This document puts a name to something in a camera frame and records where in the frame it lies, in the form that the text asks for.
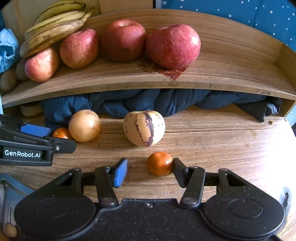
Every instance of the screw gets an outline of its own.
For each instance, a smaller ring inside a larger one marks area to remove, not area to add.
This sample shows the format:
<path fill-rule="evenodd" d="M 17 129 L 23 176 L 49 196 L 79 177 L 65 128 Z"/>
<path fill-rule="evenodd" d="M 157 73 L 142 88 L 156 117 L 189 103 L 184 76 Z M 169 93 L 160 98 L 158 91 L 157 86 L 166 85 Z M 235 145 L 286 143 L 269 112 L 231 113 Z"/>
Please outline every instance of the screw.
<path fill-rule="evenodd" d="M 153 203 L 146 203 L 146 207 L 153 207 Z"/>
<path fill-rule="evenodd" d="M 194 204 L 197 204 L 197 200 L 194 197 L 185 197 L 183 199 L 183 203 L 185 203 L 187 205 L 194 205 Z"/>
<path fill-rule="evenodd" d="M 112 197 L 105 197 L 102 200 L 102 204 L 104 204 L 105 206 L 112 206 L 116 203 L 116 200 Z"/>

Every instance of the bunch of bananas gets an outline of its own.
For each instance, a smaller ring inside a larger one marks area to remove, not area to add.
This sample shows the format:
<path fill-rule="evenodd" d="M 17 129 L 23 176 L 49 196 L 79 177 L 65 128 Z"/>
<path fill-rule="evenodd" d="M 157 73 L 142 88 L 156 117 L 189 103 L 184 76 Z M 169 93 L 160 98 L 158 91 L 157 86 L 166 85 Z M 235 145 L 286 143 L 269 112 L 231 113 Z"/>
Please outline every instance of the bunch of bananas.
<path fill-rule="evenodd" d="M 94 12 L 94 7 L 83 11 L 85 7 L 76 0 L 61 0 L 45 9 L 25 32 L 20 56 L 30 57 L 80 29 Z"/>

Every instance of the silver metal object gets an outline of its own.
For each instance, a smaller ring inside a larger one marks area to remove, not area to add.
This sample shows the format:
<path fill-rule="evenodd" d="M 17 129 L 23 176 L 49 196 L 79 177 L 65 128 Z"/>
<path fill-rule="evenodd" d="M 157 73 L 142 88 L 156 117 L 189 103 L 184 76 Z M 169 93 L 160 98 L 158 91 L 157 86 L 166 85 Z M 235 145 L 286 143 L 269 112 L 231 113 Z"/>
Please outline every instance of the silver metal object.
<path fill-rule="evenodd" d="M 114 205 L 116 203 L 116 200 L 112 197 L 105 197 L 102 200 L 102 204 L 104 204 L 105 206 L 111 206 Z"/>
<path fill-rule="evenodd" d="M 15 225 L 15 206 L 33 192 L 6 173 L 0 175 L 0 226 L 6 223 Z"/>
<path fill-rule="evenodd" d="M 197 204 L 197 200 L 194 197 L 185 197 L 183 199 L 183 203 L 187 205 L 194 205 Z"/>
<path fill-rule="evenodd" d="M 153 207 L 153 203 L 146 203 L 146 207 Z"/>

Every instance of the apple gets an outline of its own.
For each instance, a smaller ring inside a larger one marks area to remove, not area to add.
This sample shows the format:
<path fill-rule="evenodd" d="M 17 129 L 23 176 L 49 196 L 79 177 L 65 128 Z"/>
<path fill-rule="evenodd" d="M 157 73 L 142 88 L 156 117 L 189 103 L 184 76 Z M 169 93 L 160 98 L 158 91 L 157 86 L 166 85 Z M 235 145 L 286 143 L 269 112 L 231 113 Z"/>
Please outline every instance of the apple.
<path fill-rule="evenodd" d="M 93 62 L 99 53 L 99 36 L 91 28 L 78 31 L 65 38 L 59 49 L 63 62 L 80 69 Z"/>
<path fill-rule="evenodd" d="M 147 34 L 144 27 L 129 19 L 112 22 L 101 36 L 105 56 L 114 62 L 128 62 L 145 52 Z"/>
<path fill-rule="evenodd" d="M 53 47 L 48 47 L 27 59 L 25 73 L 33 81 L 44 82 L 58 70 L 59 63 L 57 51 Z"/>
<path fill-rule="evenodd" d="M 153 31 L 147 37 L 146 51 L 153 62 L 169 69 L 190 65 L 200 53 L 197 32 L 185 24 Z"/>

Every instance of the wooden table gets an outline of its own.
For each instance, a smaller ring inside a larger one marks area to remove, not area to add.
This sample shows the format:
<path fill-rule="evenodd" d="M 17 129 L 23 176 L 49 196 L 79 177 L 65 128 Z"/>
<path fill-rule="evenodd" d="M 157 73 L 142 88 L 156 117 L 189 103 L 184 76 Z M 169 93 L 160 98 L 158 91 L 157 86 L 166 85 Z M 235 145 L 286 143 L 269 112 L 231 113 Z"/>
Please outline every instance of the wooden table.
<path fill-rule="evenodd" d="M 43 123 L 42 116 L 24 120 Z M 115 189 L 119 199 L 180 199 L 184 189 L 178 186 L 173 174 L 157 177 L 146 169 L 145 161 L 151 153 L 166 151 L 187 166 L 201 166 L 208 172 L 229 168 L 277 200 L 284 186 L 296 195 L 293 156 L 296 138 L 283 117 L 267 117 L 264 123 L 259 123 L 235 105 L 213 111 L 191 107 L 165 118 L 163 139 L 149 148 L 130 143 L 123 133 L 122 122 L 102 116 L 98 137 L 79 144 L 73 154 L 56 155 L 52 167 L 1 166 L 0 172 L 37 189 L 73 167 L 91 172 L 96 167 L 113 165 L 126 157 L 129 160 L 128 174 L 122 187 Z M 93 187 L 86 187 L 85 194 L 96 201 Z M 214 194 L 214 188 L 206 187 L 203 200 Z M 279 235 L 284 241 L 296 239 L 295 221 L 296 204 L 292 204 L 288 223 Z"/>

